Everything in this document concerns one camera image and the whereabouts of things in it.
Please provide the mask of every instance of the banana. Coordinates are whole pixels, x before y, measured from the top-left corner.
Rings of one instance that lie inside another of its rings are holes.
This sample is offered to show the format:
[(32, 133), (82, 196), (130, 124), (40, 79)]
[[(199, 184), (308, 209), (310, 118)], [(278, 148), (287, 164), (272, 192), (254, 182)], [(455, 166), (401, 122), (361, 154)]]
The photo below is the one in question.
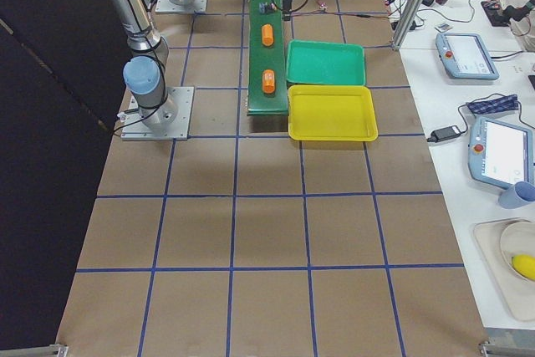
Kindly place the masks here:
[(511, 265), (523, 277), (535, 280), (535, 258), (527, 254), (518, 254), (512, 258)]

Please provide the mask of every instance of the white mounting plate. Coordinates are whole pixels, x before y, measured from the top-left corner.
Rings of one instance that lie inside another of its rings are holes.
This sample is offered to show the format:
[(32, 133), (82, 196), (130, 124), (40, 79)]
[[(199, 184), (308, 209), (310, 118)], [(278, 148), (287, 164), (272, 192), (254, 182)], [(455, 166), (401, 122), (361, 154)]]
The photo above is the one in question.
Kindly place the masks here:
[(171, 3), (170, 0), (158, 0), (156, 4), (156, 13), (158, 14), (194, 14), (206, 13), (208, 0), (194, 0), (185, 6)]
[[(122, 131), (123, 140), (187, 140), (190, 129), (191, 107), (193, 106), (193, 87), (167, 87), (169, 96), (178, 106), (176, 118), (162, 131), (153, 131), (143, 122), (125, 127)], [(130, 100), (130, 109), (137, 108), (137, 101), (134, 97)], [(125, 125), (139, 120), (137, 113), (127, 115)]]

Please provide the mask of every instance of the black wall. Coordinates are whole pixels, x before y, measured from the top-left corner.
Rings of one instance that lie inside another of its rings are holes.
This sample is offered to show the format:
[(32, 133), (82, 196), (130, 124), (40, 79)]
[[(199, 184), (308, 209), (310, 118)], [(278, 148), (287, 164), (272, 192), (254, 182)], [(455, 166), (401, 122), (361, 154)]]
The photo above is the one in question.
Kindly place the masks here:
[(55, 342), (130, 52), (109, 0), (0, 0), (0, 18), (0, 349), (20, 349)]

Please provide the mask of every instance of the beige tray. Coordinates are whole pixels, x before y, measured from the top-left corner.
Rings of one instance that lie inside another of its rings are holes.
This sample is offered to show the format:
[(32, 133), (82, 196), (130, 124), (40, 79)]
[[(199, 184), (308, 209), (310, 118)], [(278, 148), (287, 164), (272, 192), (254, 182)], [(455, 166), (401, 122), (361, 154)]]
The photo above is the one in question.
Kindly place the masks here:
[(510, 233), (515, 223), (519, 223), (519, 227), (524, 231), (526, 227), (533, 225), (535, 231), (533, 222), (526, 219), (507, 219), (476, 225), (474, 236), (512, 316), (520, 321), (532, 321), (535, 320), (535, 282), (518, 275), (506, 262), (500, 248), (503, 231), (507, 227)]

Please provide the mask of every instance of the tablet screen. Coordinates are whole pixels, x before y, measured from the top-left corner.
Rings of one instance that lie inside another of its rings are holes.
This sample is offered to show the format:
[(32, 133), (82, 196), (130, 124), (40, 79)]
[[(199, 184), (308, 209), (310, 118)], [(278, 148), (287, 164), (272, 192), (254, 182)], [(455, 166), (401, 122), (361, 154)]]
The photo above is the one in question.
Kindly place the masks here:
[(464, 74), (489, 74), (485, 55), (482, 52), (476, 37), (470, 35), (448, 35), (453, 57), (457, 63), (457, 68)]
[(482, 174), (514, 184), (527, 181), (527, 133), (487, 122), (487, 146)]

